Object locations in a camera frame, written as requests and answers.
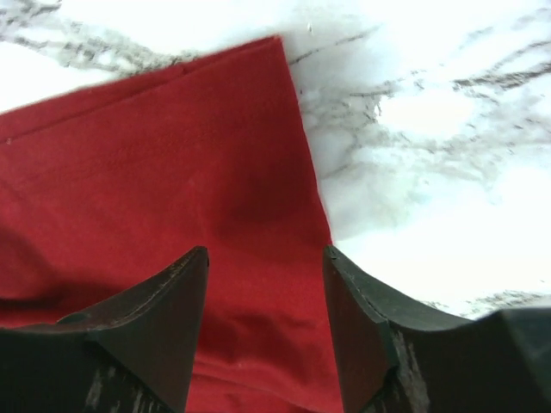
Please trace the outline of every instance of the white marble countertop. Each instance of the white marble countertop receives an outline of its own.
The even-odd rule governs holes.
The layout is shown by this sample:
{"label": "white marble countertop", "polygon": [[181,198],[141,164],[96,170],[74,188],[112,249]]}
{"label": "white marble countertop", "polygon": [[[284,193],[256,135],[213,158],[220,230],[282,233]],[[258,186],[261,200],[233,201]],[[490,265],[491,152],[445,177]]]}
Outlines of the white marble countertop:
{"label": "white marble countertop", "polygon": [[551,294],[549,0],[0,0],[0,112],[282,34],[335,244],[464,317]]}

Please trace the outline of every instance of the marble surface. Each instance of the marble surface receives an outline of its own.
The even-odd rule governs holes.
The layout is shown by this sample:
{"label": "marble surface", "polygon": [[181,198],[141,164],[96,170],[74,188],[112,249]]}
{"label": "marble surface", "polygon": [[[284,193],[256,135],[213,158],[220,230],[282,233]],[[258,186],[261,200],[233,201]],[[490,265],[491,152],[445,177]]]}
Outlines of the marble surface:
{"label": "marble surface", "polygon": [[548,0],[0,0],[0,111],[281,34],[335,244],[475,318],[551,295],[550,23]]}

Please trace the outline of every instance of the marble pattern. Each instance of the marble pattern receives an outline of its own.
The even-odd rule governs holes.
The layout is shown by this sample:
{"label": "marble pattern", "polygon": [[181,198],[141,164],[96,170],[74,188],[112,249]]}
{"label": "marble pattern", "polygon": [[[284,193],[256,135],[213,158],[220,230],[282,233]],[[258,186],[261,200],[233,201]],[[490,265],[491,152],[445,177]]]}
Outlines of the marble pattern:
{"label": "marble pattern", "polygon": [[281,34],[335,244],[480,317],[551,294],[550,22],[548,0],[0,0],[0,111]]}

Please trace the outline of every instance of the red cloth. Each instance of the red cloth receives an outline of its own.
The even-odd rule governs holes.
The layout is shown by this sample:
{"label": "red cloth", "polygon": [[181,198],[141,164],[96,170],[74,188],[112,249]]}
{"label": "red cloth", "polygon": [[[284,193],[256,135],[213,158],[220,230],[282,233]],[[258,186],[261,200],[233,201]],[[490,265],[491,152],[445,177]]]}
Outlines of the red cloth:
{"label": "red cloth", "polygon": [[329,241],[279,38],[0,116],[0,324],[54,322],[206,245],[190,413],[341,411]]}

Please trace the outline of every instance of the red towel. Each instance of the red towel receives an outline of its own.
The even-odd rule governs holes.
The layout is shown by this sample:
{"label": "red towel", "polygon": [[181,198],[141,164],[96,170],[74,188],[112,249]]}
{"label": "red towel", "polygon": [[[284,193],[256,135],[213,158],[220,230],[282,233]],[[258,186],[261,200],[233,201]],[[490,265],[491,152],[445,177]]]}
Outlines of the red towel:
{"label": "red towel", "polygon": [[330,242],[279,38],[0,116],[0,324],[211,256],[189,413],[341,411]]}

